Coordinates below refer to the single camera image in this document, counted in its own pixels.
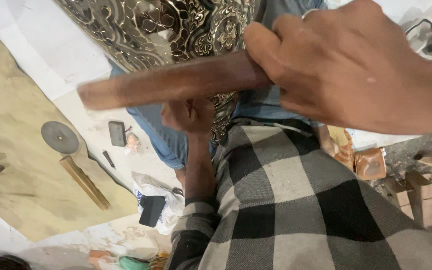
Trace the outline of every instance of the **wooden stick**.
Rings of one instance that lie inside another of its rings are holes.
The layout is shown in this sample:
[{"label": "wooden stick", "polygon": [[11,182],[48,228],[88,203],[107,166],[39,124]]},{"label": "wooden stick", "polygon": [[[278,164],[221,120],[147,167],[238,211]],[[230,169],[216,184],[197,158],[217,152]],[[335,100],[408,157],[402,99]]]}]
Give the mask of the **wooden stick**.
[{"label": "wooden stick", "polygon": [[83,170],[75,164],[71,156],[63,157],[59,163],[101,210],[107,210],[110,207],[110,203],[106,200],[104,195],[95,186],[93,181],[87,177]]},{"label": "wooden stick", "polygon": [[207,97],[272,85],[246,51],[133,72],[78,88],[88,109],[106,110]]},{"label": "wooden stick", "polygon": [[414,221],[424,228],[432,227],[432,182],[415,171],[407,171],[405,179],[414,188],[407,194]]}]

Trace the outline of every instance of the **ring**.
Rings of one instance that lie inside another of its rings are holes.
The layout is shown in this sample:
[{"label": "ring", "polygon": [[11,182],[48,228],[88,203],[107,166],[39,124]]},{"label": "ring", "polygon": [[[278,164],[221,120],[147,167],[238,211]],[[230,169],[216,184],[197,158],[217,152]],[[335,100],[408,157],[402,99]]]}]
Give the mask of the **ring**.
[{"label": "ring", "polygon": [[308,16],[308,14],[310,14],[311,12],[316,11],[316,10],[319,10],[319,9],[309,9],[308,11],[304,12],[303,16],[301,17],[301,20],[304,21],[304,18],[306,16]]}]

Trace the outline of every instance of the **green cloth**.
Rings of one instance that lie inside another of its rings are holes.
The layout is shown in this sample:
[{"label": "green cloth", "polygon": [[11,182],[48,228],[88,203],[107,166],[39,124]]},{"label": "green cloth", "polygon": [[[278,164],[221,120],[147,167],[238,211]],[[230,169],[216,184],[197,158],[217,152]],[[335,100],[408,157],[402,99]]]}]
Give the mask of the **green cloth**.
[{"label": "green cloth", "polygon": [[119,258],[119,266],[124,270],[150,270],[149,263],[141,262],[133,257],[121,257]]}]

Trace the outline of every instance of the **engraved metal vase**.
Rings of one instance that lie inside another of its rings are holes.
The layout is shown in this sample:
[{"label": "engraved metal vase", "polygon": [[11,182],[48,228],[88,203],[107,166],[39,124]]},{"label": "engraved metal vase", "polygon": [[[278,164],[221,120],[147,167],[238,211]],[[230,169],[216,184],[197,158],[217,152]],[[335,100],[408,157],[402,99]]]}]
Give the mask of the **engraved metal vase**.
[{"label": "engraved metal vase", "polygon": [[[258,0],[54,0],[127,72],[242,50]],[[225,136],[235,93],[212,96],[211,141]]]}]

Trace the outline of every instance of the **wooden handle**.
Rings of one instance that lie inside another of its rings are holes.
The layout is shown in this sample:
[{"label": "wooden handle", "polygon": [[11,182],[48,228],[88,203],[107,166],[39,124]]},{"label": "wooden handle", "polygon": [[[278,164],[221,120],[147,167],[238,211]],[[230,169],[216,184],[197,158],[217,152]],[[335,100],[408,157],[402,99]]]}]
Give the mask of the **wooden handle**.
[{"label": "wooden handle", "polygon": [[133,72],[78,88],[86,108],[106,110],[267,87],[273,82],[246,51]]},{"label": "wooden handle", "polygon": [[83,170],[75,164],[71,156],[63,157],[59,163],[64,167],[64,169],[66,169],[66,171],[71,175],[76,183],[79,184],[79,186],[84,190],[84,192],[86,192],[89,198],[91,198],[101,210],[108,210],[110,203],[95,186],[93,181],[91,181],[83,172]]}]

